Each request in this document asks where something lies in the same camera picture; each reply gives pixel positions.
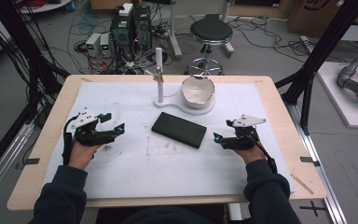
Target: white bowl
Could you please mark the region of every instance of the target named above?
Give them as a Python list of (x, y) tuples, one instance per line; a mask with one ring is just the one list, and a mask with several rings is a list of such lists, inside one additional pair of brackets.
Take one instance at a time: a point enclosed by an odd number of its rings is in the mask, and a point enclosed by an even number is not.
[(181, 91), (186, 105), (201, 109), (212, 101), (214, 84), (207, 77), (191, 76), (183, 81)]

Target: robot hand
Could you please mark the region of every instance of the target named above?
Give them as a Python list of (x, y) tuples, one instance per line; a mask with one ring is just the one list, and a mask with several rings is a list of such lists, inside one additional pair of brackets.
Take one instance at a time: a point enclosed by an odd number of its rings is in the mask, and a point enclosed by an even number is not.
[(72, 125), (72, 128), (75, 130), (75, 140), (77, 140), (81, 145), (85, 147), (92, 147), (103, 145), (107, 143), (114, 142), (115, 139), (124, 133), (124, 123), (118, 125), (112, 131), (97, 132), (95, 127), (98, 122), (104, 123), (112, 118), (110, 113), (105, 115), (94, 116), (87, 108), (79, 115), (69, 119), (64, 127), (63, 133), (63, 142), (64, 148), (62, 153), (63, 164), (67, 165), (69, 159), (71, 158), (72, 147), (73, 147), (73, 136), (71, 133), (66, 131), (69, 123), (75, 121), (75, 124)]
[(278, 168), (275, 160), (270, 157), (267, 151), (258, 143), (260, 141), (257, 131), (253, 125), (264, 123), (265, 119), (259, 119), (251, 116), (242, 115), (239, 119), (230, 121), (226, 120), (226, 124), (229, 127), (235, 129), (236, 137), (225, 138), (218, 133), (213, 133), (214, 141), (220, 144), (223, 149), (234, 150), (249, 150), (255, 145), (258, 146), (267, 158), (268, 166), (272, 170), (272, 173), (277, 174)]

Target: power supply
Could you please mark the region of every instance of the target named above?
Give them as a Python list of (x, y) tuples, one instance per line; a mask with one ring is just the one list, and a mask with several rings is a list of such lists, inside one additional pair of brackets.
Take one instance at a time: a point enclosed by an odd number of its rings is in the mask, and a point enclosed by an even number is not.
[(134, 12), (134, 20), (138, 47), (142, 49), (151, 49), (152, 41), (150, 36), (150, 6), (138, 6)]
[(101, 53), (101, 34), (94, 33), (86, 42), (90, 57), (98, 57)]
[(130, 14), (132, 13), (133, 4), (124, 3), (123, 7), (124, 7), (124, 9), (120, 10), (118, 12), (118, 15), (120, 15), (120, 16), (130, 16)]
[(117, 61), (125, 62), (133, 60), (132, 44), (134, 40), (133, 10), (129, 16), (115, 14), (112, 19), (110, 31)]
[(109, 34), (101, 34), (101, 51), (103, 53), (103, 57), (112, 57), (112, 44)]

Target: white paper sheet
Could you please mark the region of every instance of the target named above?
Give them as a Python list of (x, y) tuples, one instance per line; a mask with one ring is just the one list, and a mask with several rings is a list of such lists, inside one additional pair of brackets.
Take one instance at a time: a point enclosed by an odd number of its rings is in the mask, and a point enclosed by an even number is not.
[[(164, 84), (165, 95), (176, 93), (180, 84)], [(98, 150), (87, 168), (85, 191), (89, 199), (147, 198), (202, 195), (241, 195), (246, 185), (243, 160), (232, 150), (213, 141), (213, 133), (232, 137), (234, 129), (226, 119), (250, 115), (267, 119), (254, 84), (215, 84), (214, 109), (203, 116), (191, 116), (175, 107), (156, 108), (157, 83), (84, 83), (68, 119), (87, 107), (95, 114), (112, 113), (97, 131), (111, 130), (125, 123), (125, 133), (116, 142)], [(200, 149), (188, 147), (151, 131), (161, 111), (207, 127)], [(278, 171), (294, 185), (269, 121), (257, 125), (257, 132)], [(54, 148), (45, 183), (62, 164), (62, 138)]]

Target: black smartphone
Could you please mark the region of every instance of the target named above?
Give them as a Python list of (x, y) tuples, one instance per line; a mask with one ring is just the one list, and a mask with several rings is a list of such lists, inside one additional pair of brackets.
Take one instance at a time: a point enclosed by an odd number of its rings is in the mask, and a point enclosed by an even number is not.
[(152, 127), (152, 132), (162, 134), (188, 146), (200, 148), (206, 127), (161, 112)]

